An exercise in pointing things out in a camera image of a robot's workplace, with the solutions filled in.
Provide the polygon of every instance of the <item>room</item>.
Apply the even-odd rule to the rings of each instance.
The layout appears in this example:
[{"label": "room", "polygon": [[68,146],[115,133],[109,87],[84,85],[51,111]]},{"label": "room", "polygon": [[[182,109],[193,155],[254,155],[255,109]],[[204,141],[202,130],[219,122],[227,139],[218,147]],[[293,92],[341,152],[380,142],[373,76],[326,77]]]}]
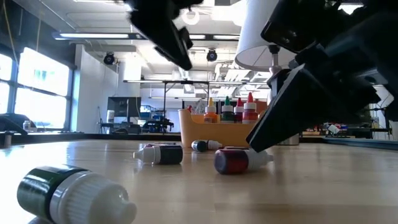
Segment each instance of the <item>room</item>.
[{"label": "room", "polygon": [[398,221],[395,6],[147,1],[0,0],[0,223]]}]

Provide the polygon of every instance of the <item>yellow plastic bin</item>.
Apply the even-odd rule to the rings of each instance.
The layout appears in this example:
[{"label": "yellow plastic bin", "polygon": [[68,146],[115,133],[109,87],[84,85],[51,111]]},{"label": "yellow plastic bin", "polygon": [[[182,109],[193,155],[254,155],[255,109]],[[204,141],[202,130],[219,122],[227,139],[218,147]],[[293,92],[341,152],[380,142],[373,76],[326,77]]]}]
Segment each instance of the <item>yellow plastic bin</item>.
[{"label": "yellow plastic bin", "polygon": [[223,146],[248,147],[246,137],[255,124],[221,124],[220,116],[216,124],[205,124],[204,116],[191,114],[189,110],[179,110],[181,141],[184,147],[191,147],[195,140],[214,140]]}]

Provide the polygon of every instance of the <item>table surface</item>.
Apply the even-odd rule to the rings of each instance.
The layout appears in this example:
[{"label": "table surface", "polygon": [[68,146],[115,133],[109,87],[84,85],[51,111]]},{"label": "table surface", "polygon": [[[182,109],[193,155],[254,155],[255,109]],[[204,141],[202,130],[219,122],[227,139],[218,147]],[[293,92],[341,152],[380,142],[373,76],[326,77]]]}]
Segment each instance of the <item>table surface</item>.
[{"label": "table surface", "polygon": [[398,223],[398,152],[331,144],[277,146],[257,172],[219,175],[213,153],[186,150],[181,165],[143,166],[146,142],[75,141],[0,150],[0,223],[42,223],[16,200],[32,168],[71,164],[119,182],[134,223]]}]

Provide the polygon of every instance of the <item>window frame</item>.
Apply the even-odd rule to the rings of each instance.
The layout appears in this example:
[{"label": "window frame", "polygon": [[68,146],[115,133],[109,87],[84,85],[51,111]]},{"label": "window frame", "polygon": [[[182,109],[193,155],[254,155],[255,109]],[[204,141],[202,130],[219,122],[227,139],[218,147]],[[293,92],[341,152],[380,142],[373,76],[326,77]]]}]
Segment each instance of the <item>window frame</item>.
[{"label": "window frame", "polygon": [[[20,55],[18,55],[18,63],[21,61]],[[11,78],[10,80],[2,80],[0,79],[0,82],[2,83],[7,83],[9,85],[9,94],[8,94],[8,107],[7,107],[7,113],[14,113],[15,112],[15,105],[16,105],[16,97],[17,97],[17,89],[18,88],[29,88],[32,91],[38,92],[38,93],[43,93],[46,95],[51,95],[51,96],[61,96],[66,99],[67,105],[66,105],[66,112],[65,112],[65,121],[63,124],[63,128],[40,128],[38,127],[38,131],[70,131],[70,119],[72,115],[72,93],[73,93],[73,79],[75,76],[75,69],[69,68],[69,77],[68,77],[68,90],[67,90],[67,95],[62,96],[58,95],[56,93],[53,93],[51,91],[47,90],[42,90],[39,88],[32,88],[31,86],[27,85],[22,85],[18,83],[18,67],[17,63],[14,58],[12,59],[12,69],[11,69]]]}]

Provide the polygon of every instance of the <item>paint bottle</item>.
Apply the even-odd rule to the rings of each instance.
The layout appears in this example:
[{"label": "paint bottle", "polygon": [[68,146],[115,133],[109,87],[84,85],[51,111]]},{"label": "paint bottle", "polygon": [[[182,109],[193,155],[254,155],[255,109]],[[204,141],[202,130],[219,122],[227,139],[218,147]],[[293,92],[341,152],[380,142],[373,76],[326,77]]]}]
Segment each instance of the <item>paint bottle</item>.
[{"label": "paint bottle", "polygon": [[242,99],[239,97],[238,98],[238,102],[236,103],[236,106],[234,108],[235,123],[236,124],[241,124],[242,123],[243,112],[244,112],[243,102],[242,102]]},{"label": "paint bottle", "polygon": [[225,98],[224,106],[221,107],[221,123],[233,124],[235,122],[234,108],[229,102],[229,97]]},{"label": "paint bottle", "polygon": [[182,162],[183,150],[181,146],[153,146],[147,145],[133,154],[133,158],[140,159],[145,164],[175,165]]},{"label": "paint bottle", "polygon": [[223,145],[218,141],[196,140],[192,142],[191,147],[196,152],[206,152],[207,150],[217,150]]},{"label": "paint bottle", "polygon": [[257,153],[253,149],[220,149],[216,151],[214,167],[220,174],[242,174],[258,170],[270,161],[273,161],[273,157],[266,151]]},{"label": "paint bottle", "polygon": [[27,212],[58,224],[127,224],[137,213],[124,187],[68,165],[32,169],[18,186],[17,200]]},{"label": "paint bottle", "polygon": [[205,123],[217,123],[216,107],[214,106],[212,97],[210,97],[209,104],[205,108],[205,111]]},{"label": "paint bottle", "polygon": [[243,109],[243,124],[255,123],[259,117],[256,112],[257,104],[253,102],[253,95],[249,93],[248,101],[244,104]]}]

